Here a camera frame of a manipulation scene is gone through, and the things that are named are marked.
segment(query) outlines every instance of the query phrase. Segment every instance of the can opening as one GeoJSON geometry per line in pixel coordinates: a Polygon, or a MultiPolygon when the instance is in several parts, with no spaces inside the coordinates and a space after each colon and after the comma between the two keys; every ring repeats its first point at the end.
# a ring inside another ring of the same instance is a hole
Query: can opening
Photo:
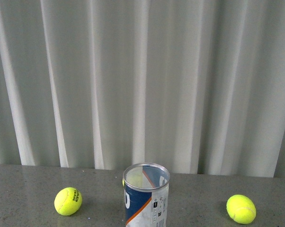
{"type": "Polygon", "coordinates": [[[169,183],[167,169],[155,163],[138,163],[124,171],[125,184],[138,191],[153,191],[169,183]]]}

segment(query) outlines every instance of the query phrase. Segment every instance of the tennis ball logo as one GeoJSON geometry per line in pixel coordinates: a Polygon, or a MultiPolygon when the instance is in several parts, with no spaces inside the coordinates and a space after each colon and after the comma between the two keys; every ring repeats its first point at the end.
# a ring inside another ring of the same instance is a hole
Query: tennis ball logo
{"type": "Polygon", "coordinates": [[[80,192],[74,189],[73,201],[78,202],[79,198],[80,198],[80,192]]]}

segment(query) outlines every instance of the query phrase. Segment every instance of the can rim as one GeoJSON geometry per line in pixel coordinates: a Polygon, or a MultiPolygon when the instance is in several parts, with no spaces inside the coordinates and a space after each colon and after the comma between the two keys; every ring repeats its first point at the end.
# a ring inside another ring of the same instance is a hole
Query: can rim
{"type": "Polygon", "coordinates": [[[165,187],[167,184],[169,184],[169,181],[170,181],[170,173],[169,173],[169,171],[168,171],[165,167],[163,167],[163,166],[161,166],[161,165],[159,165],[159,164],[151,163],[151,162],[141,162],[141,163],[136,163],[136,164],[133,164],[132,166],[129,166],[129,167],[124,171],[124,173],[123,173],[123,180],[124,180],[124,183],[125,183],[129,188],[131,188],[131,189],[133,189],[133,190],[136,190],[136,191],[139,191],[139,192],[152,192],[152,191],[155,191],[155,190],[157,190],[157,189],[163,188],[163,187],[165,187]],[[125,179],[126,174],[127,174],[130,170],[132,170],[132,169],[134,169],[134,168],[136,168],[136,167],[139,167],[139,166],[151,166],[151,167],[156,167],[156,168],[161,169],[161,170],[162,170],[163,172],[165,172],[165,173],[167,174],[167,176],[168,176],[167,182],[165,182],[162,186],[155,187],[155,188],[141,188],[141,187],[137,187],[137,186],[134,186],[134,185],[128,183],[128,182],[126,181],[126,179],[125,179]]]}

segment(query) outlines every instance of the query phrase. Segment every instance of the barcode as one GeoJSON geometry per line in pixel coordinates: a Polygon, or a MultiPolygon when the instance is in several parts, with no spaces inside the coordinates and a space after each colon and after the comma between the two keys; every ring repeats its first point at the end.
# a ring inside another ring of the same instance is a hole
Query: barcode
{"type": "Polygon", "coordinates": [[[163,220],[161,220],[160,222],[157,222],[156,227],[163,227],[163,220]]]}

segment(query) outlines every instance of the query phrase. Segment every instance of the blue label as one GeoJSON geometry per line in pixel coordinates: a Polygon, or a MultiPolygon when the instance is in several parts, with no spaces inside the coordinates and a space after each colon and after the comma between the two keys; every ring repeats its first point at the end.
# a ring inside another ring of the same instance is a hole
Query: blue label
{"type": "Polygon", "coordinates": [[[167,182],[168,175],[161,169],[155,169],[152,166],[143,166],[142,171],[154,188],[160,187],[167,182]]]}
{"type": "Polygon", "coordinates": [[[125,184],[126,225],[151,202],[152,192],[138,192],[125,184]]]}

